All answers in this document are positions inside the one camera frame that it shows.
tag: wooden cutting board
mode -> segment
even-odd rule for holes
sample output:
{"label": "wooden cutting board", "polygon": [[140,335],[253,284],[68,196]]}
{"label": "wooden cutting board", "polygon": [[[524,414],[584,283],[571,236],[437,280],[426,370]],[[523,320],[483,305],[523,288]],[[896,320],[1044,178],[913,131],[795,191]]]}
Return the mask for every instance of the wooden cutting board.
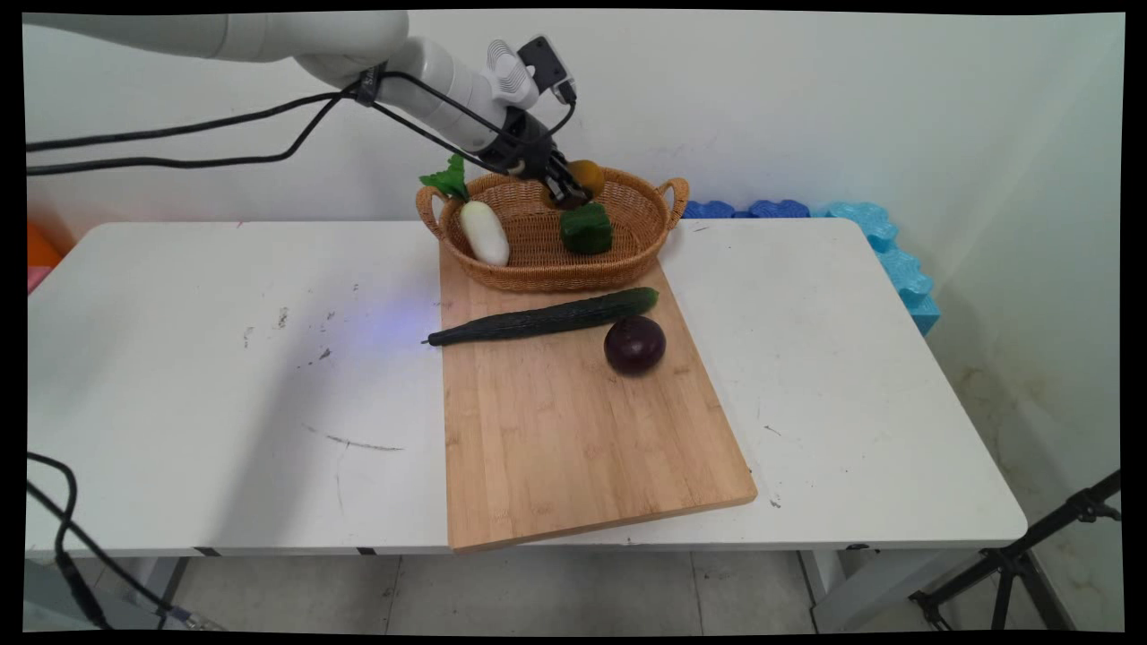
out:
{"label": "wooden cutting board", "polygon": [[[443,328],[596,293],[520,294],[478,285],[440,252]],[[632,286],[661,296],[650,372],[606,363],[609,326],[443,348],[446,498],[455,551],[744,504],[744,457],[661,265]]]}

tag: white wall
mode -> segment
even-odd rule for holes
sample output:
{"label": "white wall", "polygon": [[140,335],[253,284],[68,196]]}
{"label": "white wall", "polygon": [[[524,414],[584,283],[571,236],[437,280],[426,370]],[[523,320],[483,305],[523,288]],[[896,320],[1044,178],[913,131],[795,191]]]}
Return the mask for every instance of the white wall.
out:
{"label": "white wall", "polygon": [[[1038,146],[1103,41],[1102,16],[928,16],[697,10],[412,11],[477,67],[492,38],[545,32],[582,99],[559,135],[594,158],[701,201],[872,200],[943,281]],[[29,140],[189,123],[328,88],[294,61],[178,59],[24,28]],[[310,118],[167,141],[36,155],[210,157],[278,151]],[[563,107],[546,96],[538,116]],[[447,155],[377,112],[343,104],[299,154],[236,169],[99,171],[29,181],[56,236],[109,219],[413,218],[418,176]]]}
{"label": "white wall", "polygon": [[[903,246],[936,279],[944,318],[933,348],[1032,519],[1118,463],[1113,150],[1124,23],[1122,15],[411,15],[412,33],[475,67],[493,38],[551,36],[578,81],[577,116],[559,135],[570,158],[653,182],[685,177],[700,201],[885,205]],[[292,61],[177,59],[24,28],[28,140],[190,123],[327,90]],[[555,123],[563,109],[547,96],[536,114]],[[286,148],[309,118],[301,110],[224,132],[29,158],[264,154]],[[414,218],[418,176],[446,156],[346,103],[287,162],[34,178],[30,212],[62,243],[108,220]],[[1122,628],[1117,529],[1064,535],[1070,542],[1039,555],[1072,617]]]}
{"label": "white wall", "polygon": [[[939,289],[928,337],[1030,521],[1119,467],[1123,21],[1114,26]],[[1110,520],[1077,523],[1036,549],[1080,629],[1124,628],[1122,535]]]}

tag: tripod leg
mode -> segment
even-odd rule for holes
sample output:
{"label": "tripod leg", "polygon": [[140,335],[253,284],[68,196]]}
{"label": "tripod leg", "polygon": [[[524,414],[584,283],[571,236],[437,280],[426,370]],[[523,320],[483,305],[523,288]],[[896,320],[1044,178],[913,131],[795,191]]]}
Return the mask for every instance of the tripod leg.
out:
{"label": "tripod leg", "polygon": [[817,603],[812,608],[817,627],[821,634],[856,629],[967,557],[967,551],[884,551]]}
{"label": "tripod leg", "polygon": [[1004,629],[1007,623],[1007,605],[1012,600],[1012,581],[1015,574],[1007,568],[1000,572],[1000,586],[996,590],[996,611],[992,613],[992,629]]}
{"label": "tripod leg", "polygon": [[1016,569],[1023,586],[1031,597],[1031,604],[1039,612],[1039,617],[1044,621],[1044,627],[1051,630],[1067,631],[1071,629],[1067,616],[1060,611],[1055,598],[1039,577],[1036,566],[1027,552],[1016,558]]}

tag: white radish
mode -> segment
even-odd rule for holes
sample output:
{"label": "white radish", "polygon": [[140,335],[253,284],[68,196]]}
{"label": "white radish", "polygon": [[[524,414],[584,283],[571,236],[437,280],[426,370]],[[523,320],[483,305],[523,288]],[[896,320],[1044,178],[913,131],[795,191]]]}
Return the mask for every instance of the white radish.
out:
{"label": "white radish", "polygon": [[509,263],[509,242],[493,209],[483,202],[466,202],[461,212],[462,233],[474,257],[494,266]]}

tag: white table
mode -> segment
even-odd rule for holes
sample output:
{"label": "white table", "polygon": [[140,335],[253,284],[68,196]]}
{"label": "white table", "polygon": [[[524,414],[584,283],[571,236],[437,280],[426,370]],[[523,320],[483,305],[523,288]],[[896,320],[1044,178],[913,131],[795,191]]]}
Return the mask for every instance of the white table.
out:
{"label": "white table", "polygon": [[[682,220],[661,261],[760,495],[520,547],[911,550],[824,630],[1024,533],[856,225]],[[438,298],[416,222],[101,226],[29,296],[29,450],[112,555],[446,553]],[[25,555],[56,526],[30,502]]]}

